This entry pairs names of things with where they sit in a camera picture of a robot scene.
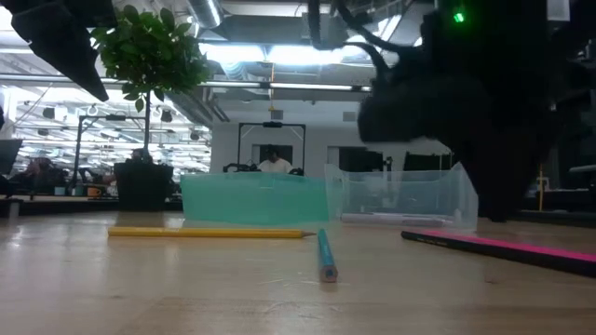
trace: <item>small tree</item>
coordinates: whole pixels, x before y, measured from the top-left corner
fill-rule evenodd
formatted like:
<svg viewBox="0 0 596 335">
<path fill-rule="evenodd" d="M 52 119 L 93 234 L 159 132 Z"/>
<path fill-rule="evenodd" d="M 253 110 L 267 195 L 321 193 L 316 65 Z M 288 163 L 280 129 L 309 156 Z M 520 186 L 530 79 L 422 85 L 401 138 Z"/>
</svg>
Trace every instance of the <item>small tree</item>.
<svg viewBox="0 0 596 335">
<path fill-rule="evenodd" d="M 198 48 L 198 40 L 186 33 L 191 23 L 177 25 L 165 8 L 159 17 L 127 5 L 116 10 L 118 26 L 113 30 L 96 28 L 95 38 L 106 69 L 106 76 L 126 82 L 124 99 L 135 101 L 140 112 L 150 111 L 153 91 L 164 100 L 165 92 L 189 93 L 209 77 L 207 58 Z"/>
</svg>

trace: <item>white wall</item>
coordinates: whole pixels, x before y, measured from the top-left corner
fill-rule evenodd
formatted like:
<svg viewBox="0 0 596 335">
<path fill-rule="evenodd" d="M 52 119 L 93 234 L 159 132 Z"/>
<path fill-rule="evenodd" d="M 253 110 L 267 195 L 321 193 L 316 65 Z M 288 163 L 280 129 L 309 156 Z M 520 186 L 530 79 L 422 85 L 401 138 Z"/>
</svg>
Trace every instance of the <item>white wall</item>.
<svg viewBox="0 0 596 335">
<path fill-rule="evenodd" d="M 302 136 L 302 130 L 296 132 Z M 216 124 L 212 131 L 211 173 L 222 172 L 222 168 L 237 161 L 238 124 Z M 255 144 L 291 145 L 293 165 L 302 166 L 302 141 L 289 128 L 263 128 L 244 126 L 242 128 L 242 147 L 240 163 L 251 159 L 252 146 Z M 316 127 L 307 126 L 305 144 L 305 174 L 308 177 L 324 178 L 324 166 L 328 160 L 329 147 L 364 147 L 359 139 L 356 125 L 353 127 Z M 404 144 L 369 145 L 370 150 L 382 152 L 384 157 L 391 156 L 394 170 L 403 167 L 407 151 L 417 154 L 443 154 L 449 150 L 438 141 L 420 140 Z"/>
<path fill-rule="evenodd" d="M 271 119 L 270 101 L 219 100 L 219 106 L 233 122 L 263 122 Z M 343 121 L 344 112 L 357 112 L 359 103 L 353 101 L 276 100 L 273 105 L 283 111 L 283 122 L 309 126 L 349 127 Z"/>
</svg>

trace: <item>clear plastic container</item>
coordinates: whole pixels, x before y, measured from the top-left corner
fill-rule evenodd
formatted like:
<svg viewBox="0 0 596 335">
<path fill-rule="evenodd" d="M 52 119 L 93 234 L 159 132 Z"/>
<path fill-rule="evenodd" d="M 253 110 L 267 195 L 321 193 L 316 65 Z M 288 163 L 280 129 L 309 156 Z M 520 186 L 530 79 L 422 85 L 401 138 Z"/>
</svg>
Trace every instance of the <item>clear plastic container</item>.
<svg viewBox="0 0 596 335">
<path fill-rule="evenodd" d="M 259 227 L 327 222 L 325 181 L 280 173 L 182 175 L 184 217 Z"/>
<path fill-rule="evenodd" d="M 325 166 L 330 219 L 475 229 L 478 196 L 466 171 L 344 172 Z"/>
</svg>

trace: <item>ceiling light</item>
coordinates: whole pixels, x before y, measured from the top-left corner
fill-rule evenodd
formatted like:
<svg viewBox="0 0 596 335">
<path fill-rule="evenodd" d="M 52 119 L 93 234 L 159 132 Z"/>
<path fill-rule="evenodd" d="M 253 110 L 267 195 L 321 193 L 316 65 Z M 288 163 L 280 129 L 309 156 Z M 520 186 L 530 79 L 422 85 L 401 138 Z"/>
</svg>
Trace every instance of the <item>ceiling light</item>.
<svg viewBox="0 0 596 335">
<path fill-rule="evenodd" d="M 138 128 L 121 128 L 118 131 L 122 131 L 122 132 L 145 132 L 144 129 L 138 129 Z M 152 133 L 175 133 L 175 131 L 173 129 L 149 129 L 149 132 Z"/>
<path fill-rule="evenodd" d="M 102 135 L 102 137 L 105 137 L 108 139 L 117 139 L 120 137 L 120 134 L 117 131 L 113 131 L 113 130 L 109 130 L 109 129 L 101 130 L 100 135 Z"/>
<path fill-rule="evenodd" d="M 152 118 L 160 118 L 161 117 L 161 107 L 157 106 L 153 111 L 151 111 Z"/>
<path fill-rule="evenodd" d="M 48 140 L 23 140 L 23 144 L 45 144 L 49 145 L 52 148 L 55 148 L 58 145 L 63 146 L 76 146 L 76 141 L 48 141 Z M 129 149 L 137 149 L 139 148 L 139 143 L 129 143 L 123 141 L 81 141 L 81 145 L 85 145 L 86 147 L 89 146 L 97 146 L 97 145 L 105 145 L 111 146 L 114 148 L 129 148 Z M 182 150 L 182 149 L 189 149 L 189 150 L 208 150 L 205 144 L 198 142 L 198 143 L 162 143 L 166 149 L 173 149 L 173 150 Z M 149 150 L 159 150 L 159 144 L 157 143 L 149 143 Z"/>
<path fill-rule="evenodd" d="M 381 39 L 387 41 L 391 38 L 391 35 L 395 32 L 396 28 L 398 28 L 398 23 L 400 23 L 401 15 L 396 15 L 388 19 L 384 19 L 379 22 L 379 32 L 381 32 Z"/>
<path fill-rule="evenodd" d="M 5 7 L 0 7 L 0 31 L 12 31 L 12 25 L 10 21 L 12 20 L 12 13 L 8 11 Z"/>
<path fill-rule="evenodd" d="M 291 83 L 271 83 L 271 88 L 293 88 L 293 89 L 319 89 L 331 91 L 350 91 L 350 85 L 318 85 L 318 84 L 291 84 Z"/>
<path fill-rule="evenodd" d="M 56 110 L 51 107 L 46 107 L 44 108 L 44 112 L 42 112 L 42 115 L 45 118 L 53 119 L 54 117 L 56 117 Z"/>
<path fill-rule="evenodd" d="M 200 138 L 198 131 L 197 130 L 193 130 L 190 132 L 190 139 L 193 141 L 198 141 L 198 139 Z"/>
<path fill-rule="evenodd" d="M 206 81 L 205 85 L 212 87 L 233 87 L 233 88 L 260 88 L 261 83 L 257 82 L 240 82 L 240 81 Z"/>
<path fill-rule="evenodd" d="M 346 42 L 366 42 L 362 35 L 354 35 L 346 40 Z M 358 56 L 359 54 L 363 53 L 362 49 L 359 47 L 353 46 L 346 46 L 342 48 L 342 56 L 344 57 L 354 57 Z"/>
<path fill-rule="evenodd" d="M 0 53 L 33 54 L 34 52 L 28 47 L 0 47 Z"/>
<path fill-rule="evenodd" d="M 95 103 L 93 103 L 90 107 L 87 108 L 87 115 L 88 116 L 95 116 L 97 115 L 98 109 L 95 107 Z"/>
<path fill-rule="evenodd" d="M 34 153 L 37 151 L 37 149 L 32 148 L 32 147 L 28 147 L 28 146 L 23 146 L 20 148 L 20 151 L 24 152 L 24 153 Z"/>
<path fill-rule="evenodd" d="M 171 116 L 171 111 L 170 110 L 164 110 L 161 112 L 161 121 L 166 122 L 166 123 L 170 123 L 173 118 Z"/>
<path fill-rule="evenodd" d="M 342 61 L 341 50 L 316 50 L 307 46 L 275 46 L 267 60 L 277 64 L 315 65 L 336 64 Z"/>
<path fill-rule="evenodd" d="M 263 61 L 264 53 L 258 46 L 210 45 L 199 43 L 201 53 L 217 62 Z"/>
</svg>

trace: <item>blue pencil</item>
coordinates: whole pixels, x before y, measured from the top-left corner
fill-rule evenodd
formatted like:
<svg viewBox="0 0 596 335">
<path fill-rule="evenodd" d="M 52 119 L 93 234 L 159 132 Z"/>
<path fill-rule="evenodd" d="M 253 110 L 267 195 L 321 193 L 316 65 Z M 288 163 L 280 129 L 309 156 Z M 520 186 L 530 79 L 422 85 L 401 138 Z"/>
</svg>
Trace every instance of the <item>blue pencil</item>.
<svg viewBox="0 0 596 335">
<path fill-rule="evenodd" d="M 335 283 L 337 281 L 337 268 L 333 261 L 332 248 L 327 240 L 327 234 L 324 229 L 318 231 L 318 259 L 320 280 L 325 283 Z"/>
</svg>

